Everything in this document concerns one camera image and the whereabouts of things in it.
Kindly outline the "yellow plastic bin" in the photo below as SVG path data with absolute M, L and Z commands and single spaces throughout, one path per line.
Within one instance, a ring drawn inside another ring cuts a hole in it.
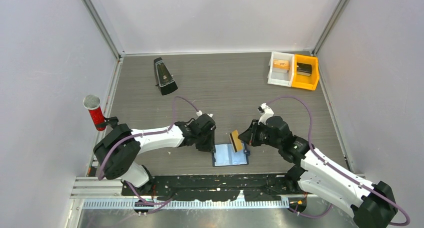
M 295 54 L 294 76 L 291 86 L 294 88 L 315 91 L 319 81 L 319 60 L 314 56 Z

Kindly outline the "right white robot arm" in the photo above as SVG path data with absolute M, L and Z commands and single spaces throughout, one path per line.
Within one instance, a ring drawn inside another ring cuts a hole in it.
M 276 148 L 294 164 L 285 176 L 288 191 L 321 197 L 351 216 L 359 228 L 386 228 L 398 212 L 388 184 L 373 183 L 332 163 L 319 149 L 311 149 L 306 139 L 293 135 L 280 116 L 272 116 L 264 123 L 253 120 L 238 138 L 253 147 Z

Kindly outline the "black box in bin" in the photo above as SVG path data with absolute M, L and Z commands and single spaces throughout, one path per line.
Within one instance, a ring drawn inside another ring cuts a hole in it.
M 296 73 L 302 76 L 311 76 L 313 67 L 311 64 L 297 63 Z

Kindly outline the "black metronome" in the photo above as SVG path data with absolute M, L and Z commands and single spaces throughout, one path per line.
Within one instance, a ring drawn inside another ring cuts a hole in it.
M 178 89 L 178 86 L 166 67 L 164 60 L 158 57 L 153 62 L 154 77 L 156 87 L 159 89 L 162 96 L 171 94 Z

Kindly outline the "slotted aluminium rail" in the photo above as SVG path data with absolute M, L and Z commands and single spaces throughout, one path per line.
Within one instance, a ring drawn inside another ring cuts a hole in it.
M 135 209 L 140 205 L 137 199 L 87 199 L 83 202 L 83 209 L 106 210 L 106 209 Z M 188 210 L 188 209 L 287 209 L 288 198 L 277 201 L 246 201 L 237 198 L 234 201 L 172 201 L 164 207 L 165 210 Z

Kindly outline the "white plastic bin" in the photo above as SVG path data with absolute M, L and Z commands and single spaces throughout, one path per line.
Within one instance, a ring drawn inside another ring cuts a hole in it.
M 295 55 L 283 52 L 271 52 L 267 83 L 291 87 L 295 72 Z

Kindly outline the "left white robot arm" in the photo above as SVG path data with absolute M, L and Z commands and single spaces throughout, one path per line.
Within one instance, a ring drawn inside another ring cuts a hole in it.
M 162 148 L 192 145 L 201 152 L 214 153 L 215 129 L 216 123 L 210 114 L 148 130 L 119 124 L 93 149 L 99 164 L 97 177 L 100 180 L 120 178 L 129 182 L 141 195 L 148 195 L 154 185 L 147 168 L 135 162 L 138 155 Z

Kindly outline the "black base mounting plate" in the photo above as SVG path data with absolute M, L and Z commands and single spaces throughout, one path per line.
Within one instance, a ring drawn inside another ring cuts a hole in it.
M 242 195 L 249 202 L 276 201 L 282 196 L 304 202 L 308 197 L 290 185 L 284 174 L 155 176 L 136 191 L 162 201 L 226 202 Z

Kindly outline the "red microphone with stand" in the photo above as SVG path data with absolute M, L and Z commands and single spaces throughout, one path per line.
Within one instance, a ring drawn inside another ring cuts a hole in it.
M 99 97 L 89 94 L 83 99 L 83 106 L 88 110 L 93 124 L 97 131 L 104 131 L 107 126 L 115 128 L 118 125 L 117 117 L 107 118 L 101 109 L 101 100 Z

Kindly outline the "blue leather card holder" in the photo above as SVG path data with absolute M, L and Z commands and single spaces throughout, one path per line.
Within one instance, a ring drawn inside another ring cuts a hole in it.
M 235 152 L 232 144 L 216 144 L 212 154 L 213 167 L 241 166 L 249 164 L 250 150 L 242 143 L 242 150 Z

